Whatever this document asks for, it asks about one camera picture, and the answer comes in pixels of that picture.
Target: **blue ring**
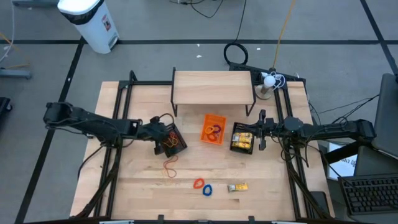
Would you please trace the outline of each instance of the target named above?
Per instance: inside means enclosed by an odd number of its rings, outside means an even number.
[[[203,188],[203,195],[204,196],[210,196],[212,192],[213,192],[213,189],[211,188],[210,184],[207,184],[207,185],[204,186],[204,188]]]

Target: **white trash can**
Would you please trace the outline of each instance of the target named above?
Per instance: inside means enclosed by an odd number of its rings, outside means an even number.
[[[118,41],[119,34],[104,0],[60,0],[58,9],[95,52],[109,53]]]

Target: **orange box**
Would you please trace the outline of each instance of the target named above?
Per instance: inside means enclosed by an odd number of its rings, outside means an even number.
[[[222,145],[224,139],[225,124],[226,117],[214,114],[206,114],[205,122],[203,122],[203,129],[201,131],[200,140],[207,143]]]

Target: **yellow packet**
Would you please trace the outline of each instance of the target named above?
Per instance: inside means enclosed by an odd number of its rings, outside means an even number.
[[[251,143],[252,138],[253,135],[251,133],[234,133],[234,135],[232,136],[232,141]]]
[[[232,146],[240,147],[242,149],[250,149],[250,144],[245,142],[232,142]]]
[[[248,190],[248,184],[243,183],[243,184],[229,184],[228,185],[228,192],[234,192],[234,191],[245,191]]]

